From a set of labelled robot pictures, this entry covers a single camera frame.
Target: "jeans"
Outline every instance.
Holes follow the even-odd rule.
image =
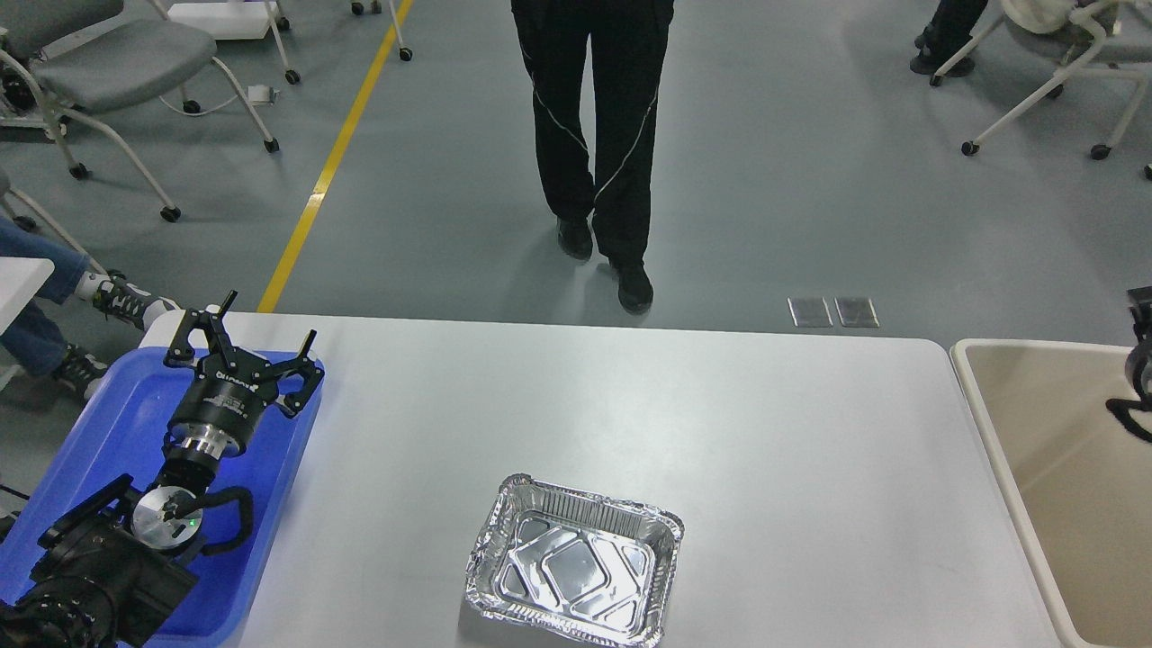
[[[89,263],[86,256],[55,241],[29,234],[3,217],[0,217],[0,256],[51,261],[55,268],[36,296],[55,303],[63,303],[75,292]],[[25,371],[44,376],[63,361],[68,342],[56,324],[36,303],[29,302],[8,329],[0,333],[0,346]]]

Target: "plastic tub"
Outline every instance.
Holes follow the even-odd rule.
[[[1152,647],[1152,444],[1104,405],[1135,398],[1123,374],[1130,351],[1031,340],[962,340],[952,349],[1069,648]]]

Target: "black sneaker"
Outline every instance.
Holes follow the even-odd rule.
[[[160,315],[180,309],[180,306],[168,297],[142,291],[119,277],[100,284],[92,295],[92,306],[100,312],[128,322],[141,331],[146,330]]]
[[[68,345],[65,359],[52,371],[52,378],[88,400],[96,393],[108,366],[96,359],[84,347]]]
[[[620,279],[620,289],[616,292],[620,306],[632,315],[646,312],[652,307],[652,281],[649,281],[647,273],[644,272],[644,262],[626,265],[612,263],[612,269]]]
[[[588,228],[588,221],[574,223],[558,218],[556,223],[556,239],[560,240],[560,249],[573,258],[581,261],[592,258],[592,232]]]

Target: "chair seat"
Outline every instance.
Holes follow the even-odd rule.
[[[1152,33],[1149,32],[1149,29],[1142,22],[1138,16],[1129,15],[1128,20],[1123,22],[1121,36],[1106,39],[1094,62],[1152,62]],[[1045,59],[1056,62],[1063,60],[1069,48],[1073,48],[1069,60],[1087,51],[1089,43],[1086,40],[1089,40],[1089,37],[1086,32],[1078,32],[1079,29],[1076,25],[1066,24],[1052,33],[1036,35],[1008,21],[1008,32],[1016,43]]]
[[[33,65],[45,89],[97,114],[154,99],[191,78],[215,55],[206,31],[138,20]]]

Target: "aluminum foil tray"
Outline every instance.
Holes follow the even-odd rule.
[[[511,475],[465,570],[485,618],[614,648],[664,634],[684,525],[636,502]]]

